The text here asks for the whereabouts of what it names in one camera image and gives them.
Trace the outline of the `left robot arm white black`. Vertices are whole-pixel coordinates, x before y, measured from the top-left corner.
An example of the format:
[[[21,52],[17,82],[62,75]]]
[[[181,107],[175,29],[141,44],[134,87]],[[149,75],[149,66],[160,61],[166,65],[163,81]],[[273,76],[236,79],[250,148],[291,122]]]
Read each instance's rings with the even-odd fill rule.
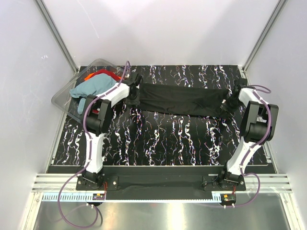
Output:
[[[82,110],[82,125],[86,137],[86,161],[84,168],[78,172],[78,185],[85,185],[94,190],[105,186],[103,176],[102,149],[104,138],[112,121],[113,107],[122,100],[127,99],[134,104],[139,102],[139,85],[142,76],[132,73],[127,79],[122,78],[112,86],[104,86],[98,75],[87,80],[82,85],[97,86],[85,95]]]

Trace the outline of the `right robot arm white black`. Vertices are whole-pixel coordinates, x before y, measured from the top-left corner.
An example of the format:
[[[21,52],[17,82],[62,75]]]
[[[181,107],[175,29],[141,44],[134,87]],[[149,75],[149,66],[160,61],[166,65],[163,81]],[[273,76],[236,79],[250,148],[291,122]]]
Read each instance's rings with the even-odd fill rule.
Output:
[[[273,138],[279,107],[266,102],[259,92],[271,93],[271,90],[248,85],[246,79],[239,79],[232,95],[221,106],[228,115],[240,105],[246,108],[240,125],[239,145],[217,178],[217,186],[221,190],[243,188],[243,176],[249,161],[265,142]]]

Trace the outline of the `black t shirt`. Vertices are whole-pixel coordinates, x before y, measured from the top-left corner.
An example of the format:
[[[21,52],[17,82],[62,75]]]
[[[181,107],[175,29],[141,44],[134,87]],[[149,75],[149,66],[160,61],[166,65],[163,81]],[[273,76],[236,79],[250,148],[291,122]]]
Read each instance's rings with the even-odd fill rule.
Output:
[[[206,89],[172,85],[148,84],[140,86],[137,108],[173,115],[229,118],[231,113],[222,108],[228,99],[228,89]]]

